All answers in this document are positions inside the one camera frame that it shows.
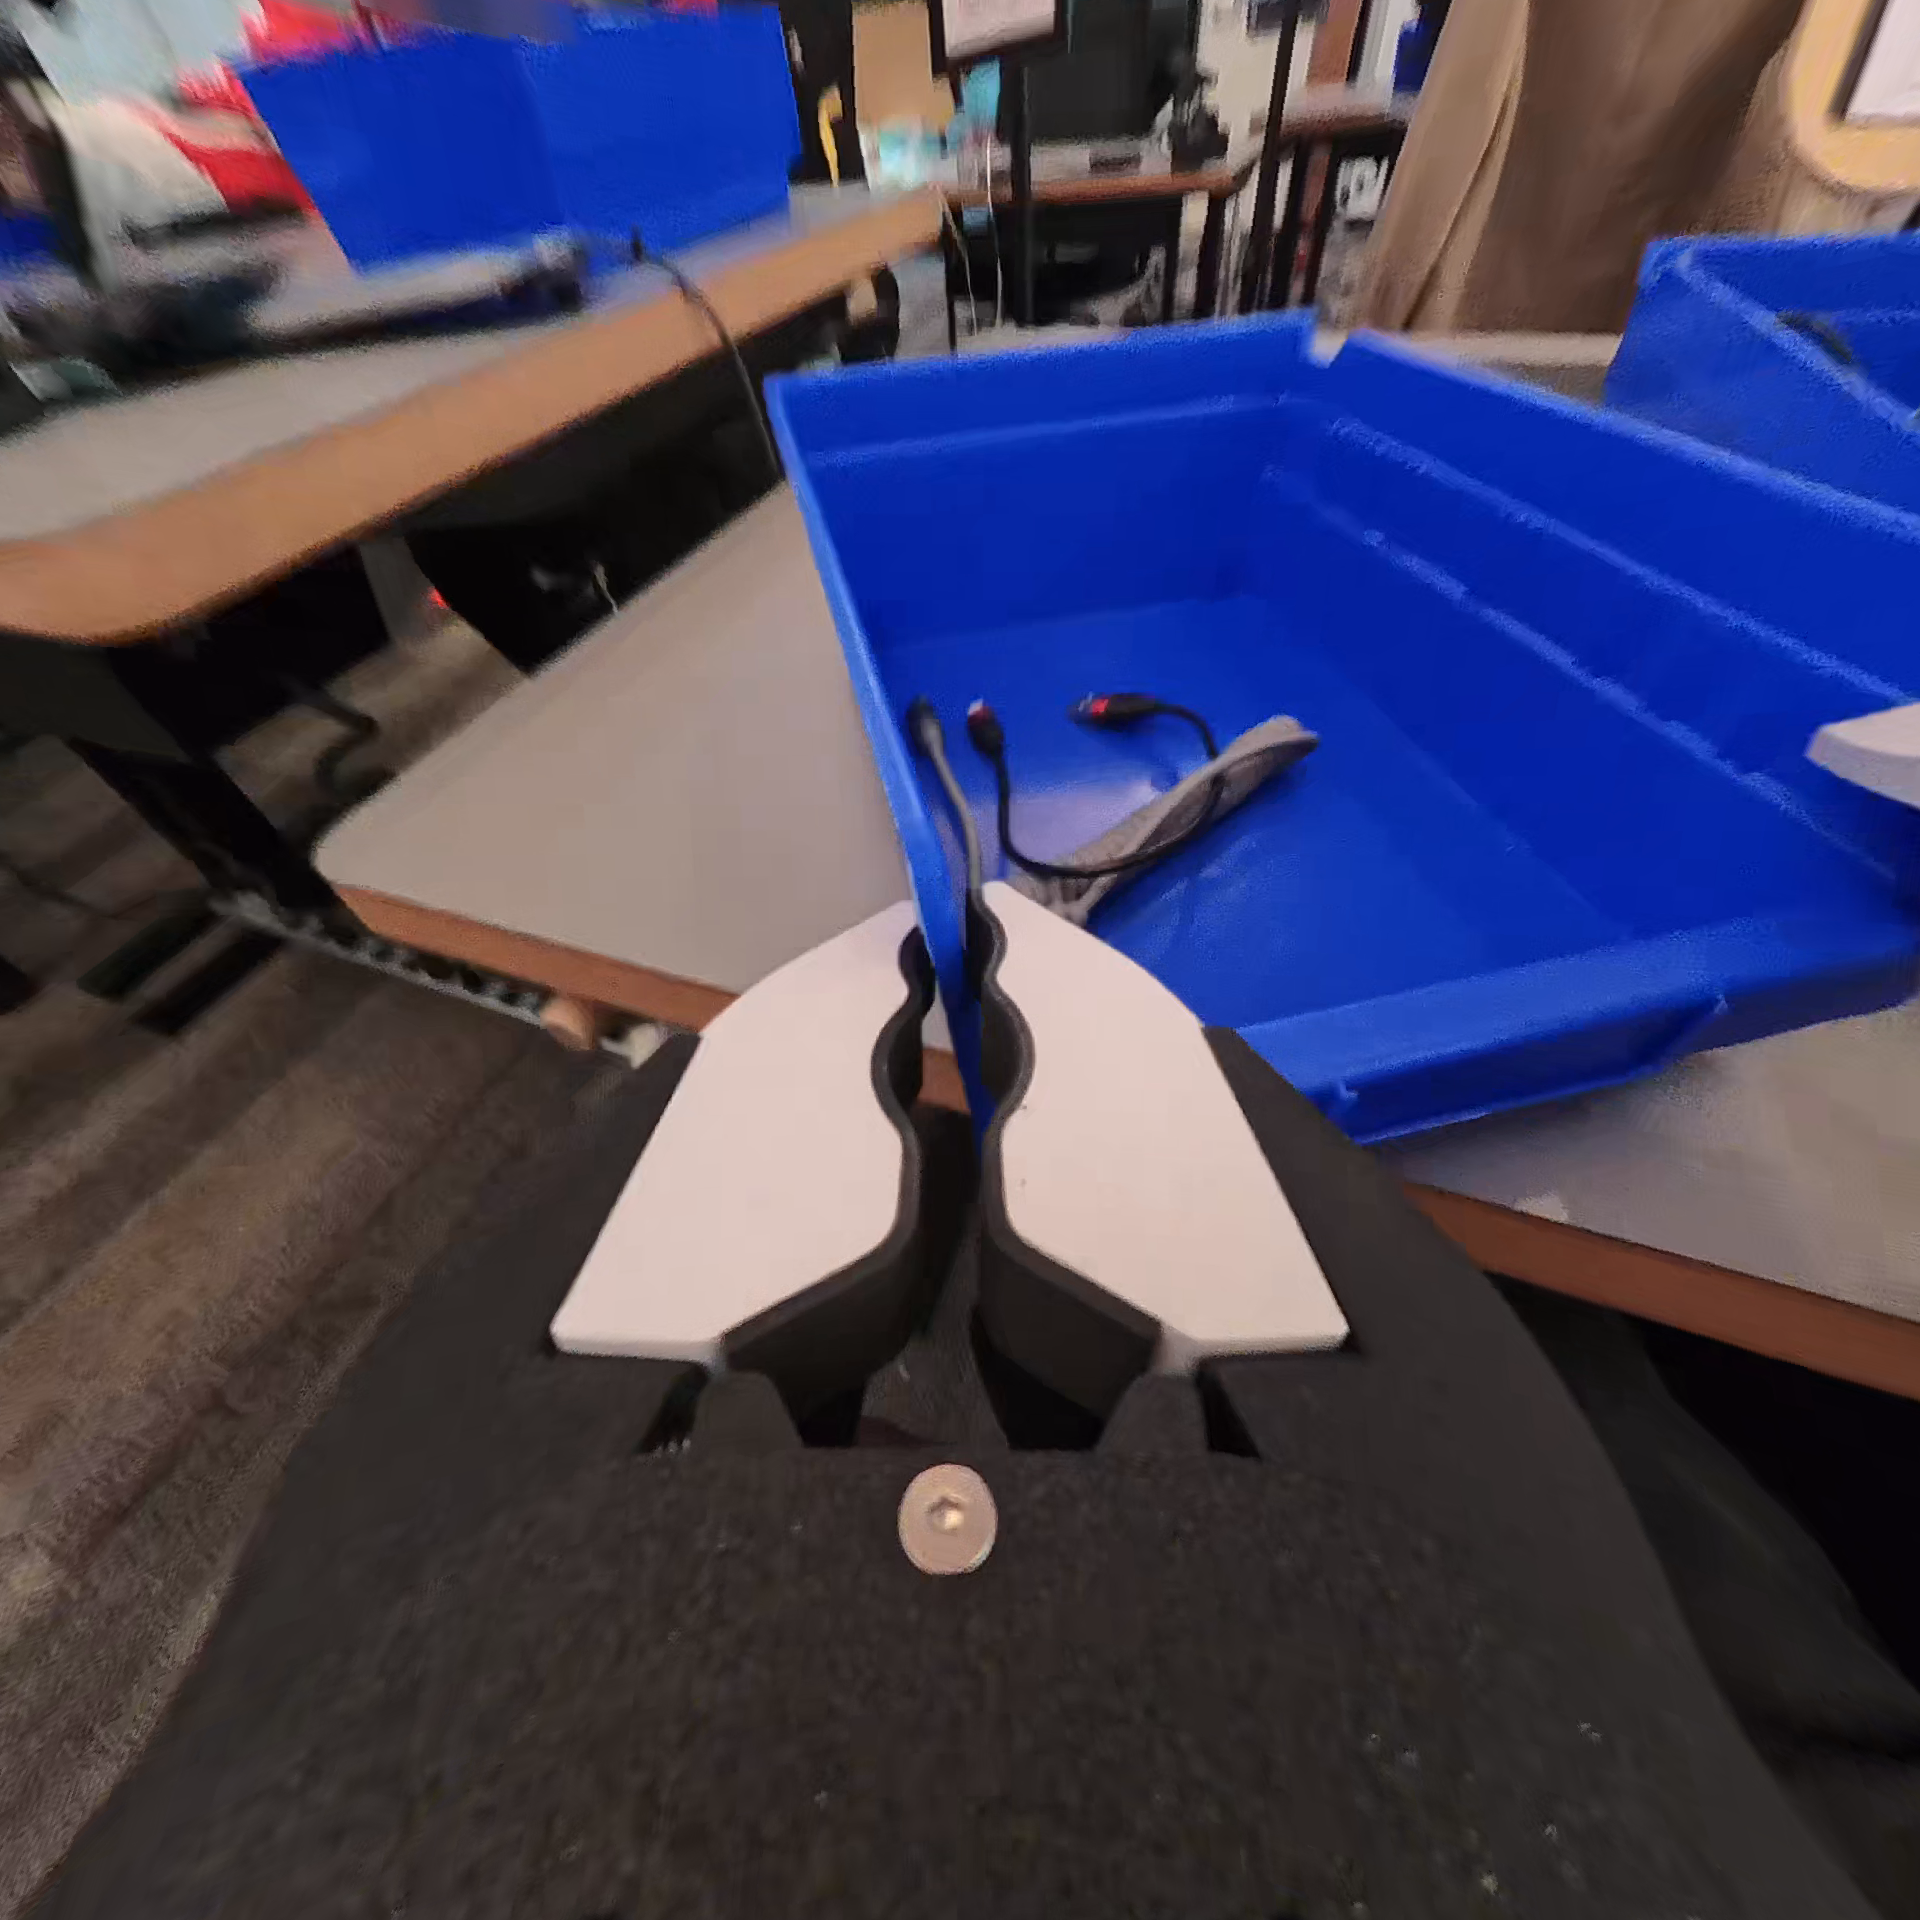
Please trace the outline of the red white jacket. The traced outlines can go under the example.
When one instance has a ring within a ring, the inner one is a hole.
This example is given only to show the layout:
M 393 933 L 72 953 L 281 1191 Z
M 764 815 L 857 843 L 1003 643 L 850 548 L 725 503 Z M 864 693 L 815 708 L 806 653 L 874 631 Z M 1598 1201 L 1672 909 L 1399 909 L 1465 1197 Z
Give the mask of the red white jacket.
M 316 213 L 316 204 L 256 110 L 242 69 L 316 55 L 344 38 L 344 22 L 318 4 L 260 1 L 242 12 L 233 55 L 180 67 L 148 110 L 162 137 L 230 213 Z

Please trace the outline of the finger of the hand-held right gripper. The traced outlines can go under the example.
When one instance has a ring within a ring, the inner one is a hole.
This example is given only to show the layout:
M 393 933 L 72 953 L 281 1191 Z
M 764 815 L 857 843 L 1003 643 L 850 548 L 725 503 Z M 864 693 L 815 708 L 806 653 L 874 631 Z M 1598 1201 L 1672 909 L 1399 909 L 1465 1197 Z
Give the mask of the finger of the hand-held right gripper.
M 1905 704 L 1825 724 L 1807 758 L 1867 794 L 1919 810 L 1919 737 L 1920 706 Z

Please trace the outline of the blue plastic bin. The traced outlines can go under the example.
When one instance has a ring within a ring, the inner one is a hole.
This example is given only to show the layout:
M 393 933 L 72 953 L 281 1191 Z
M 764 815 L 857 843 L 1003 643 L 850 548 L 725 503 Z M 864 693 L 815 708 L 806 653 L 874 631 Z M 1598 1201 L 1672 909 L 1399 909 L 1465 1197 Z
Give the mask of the blue plastic bin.
M 1651 244 L 1604 395 L 1634 418 L 1917 516 L 1917 232 Z
M 982 1092 L 964 853 L 1013 879 L 1194 769 L 1305 764 L 1092 915 L 1353 1139 L 1642 1077 L 1917 988 L 1917 814 L 1813 735 L 1917 699 L 1917 520 L 1291 316 L 775 377 L 784 472 Z

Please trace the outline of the stack of blue bins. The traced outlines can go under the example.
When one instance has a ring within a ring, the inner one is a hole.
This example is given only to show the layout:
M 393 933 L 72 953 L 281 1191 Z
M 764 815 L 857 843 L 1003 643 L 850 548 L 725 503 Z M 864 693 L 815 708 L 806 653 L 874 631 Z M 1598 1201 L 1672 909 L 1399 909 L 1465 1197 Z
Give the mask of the stack of blue bins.
M 416 28 L 237 79 L 360 272 L 555 235 L 679 254 L 779 216 L 802 153 L 768 4 L 599 12 L 552 39 Z

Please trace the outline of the cardboard box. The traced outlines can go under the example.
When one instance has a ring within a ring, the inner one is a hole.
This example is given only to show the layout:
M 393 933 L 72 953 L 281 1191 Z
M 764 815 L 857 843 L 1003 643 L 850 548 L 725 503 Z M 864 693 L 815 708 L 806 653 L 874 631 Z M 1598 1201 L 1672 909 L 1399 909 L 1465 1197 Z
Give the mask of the cardboard box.
M 1351 326 L 1619 332 L 1646 248 L 1782 232 L 1798 1 L 1455 1 Z

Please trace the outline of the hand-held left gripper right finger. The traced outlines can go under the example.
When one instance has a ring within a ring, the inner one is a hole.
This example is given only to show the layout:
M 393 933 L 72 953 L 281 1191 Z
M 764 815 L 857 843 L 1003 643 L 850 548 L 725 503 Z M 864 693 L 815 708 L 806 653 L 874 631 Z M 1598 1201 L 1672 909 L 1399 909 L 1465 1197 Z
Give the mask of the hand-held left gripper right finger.
M 1351 1323 L 1204 1021 L 993 879 L 977 895 L 980 1321 L 1023 1369 L 1335 1352 Z

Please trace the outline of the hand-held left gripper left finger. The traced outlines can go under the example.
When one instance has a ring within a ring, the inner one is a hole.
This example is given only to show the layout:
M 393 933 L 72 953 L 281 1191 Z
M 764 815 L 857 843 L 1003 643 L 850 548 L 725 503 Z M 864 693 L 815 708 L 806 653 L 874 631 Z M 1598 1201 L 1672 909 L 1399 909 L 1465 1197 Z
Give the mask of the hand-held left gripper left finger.
M 917 909 L 897 902 L 737 996 L 691 1043 L 552 1346 L 883 1363 L 915 1319 L 915 1107 L 937 994 Z

